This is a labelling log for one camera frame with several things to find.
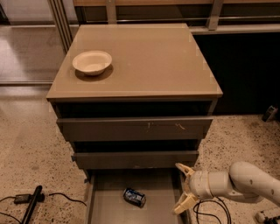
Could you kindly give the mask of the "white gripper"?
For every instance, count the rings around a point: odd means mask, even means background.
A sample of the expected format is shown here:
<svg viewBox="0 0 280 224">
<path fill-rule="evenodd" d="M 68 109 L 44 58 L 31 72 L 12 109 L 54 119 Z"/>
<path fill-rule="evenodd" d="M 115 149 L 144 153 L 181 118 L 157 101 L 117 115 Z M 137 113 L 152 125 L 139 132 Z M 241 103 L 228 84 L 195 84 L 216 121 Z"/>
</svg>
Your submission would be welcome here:
<svg viewBox="0 0 280 224">
<path fill-rule="evenodd" d="M 189 187 L 191 190 L 190 193 L 183 192 L 172 209 L 174 214 L 179 215 L 194 207 L 198 198 L 201 200 L 210 199 L 211 191 L 207 171 L 194 171 L 191 167 L 181 163 L 176 163 L 175 165 L 187 178 L 190 178 Z"/>
</svg>

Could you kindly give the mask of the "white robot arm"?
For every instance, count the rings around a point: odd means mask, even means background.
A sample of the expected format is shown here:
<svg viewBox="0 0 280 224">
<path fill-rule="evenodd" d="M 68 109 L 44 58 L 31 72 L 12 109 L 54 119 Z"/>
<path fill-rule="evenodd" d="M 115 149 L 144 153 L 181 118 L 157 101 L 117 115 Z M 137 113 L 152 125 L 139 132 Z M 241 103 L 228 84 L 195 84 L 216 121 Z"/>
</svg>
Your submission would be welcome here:
<svg viewBox="0 0 280 224">
<path fill-rule="evenodd" d="M 194 207 L 198 200 L 223 197 L 242 203 L 258 203 L 262 199 L 280 206 L 280 181 L 248 162 L 235 162 L 229 171 L 194 171 L 176 163 L 185 174 L 183 193 L 173 208 L 182 214 Z"/>
</svg>

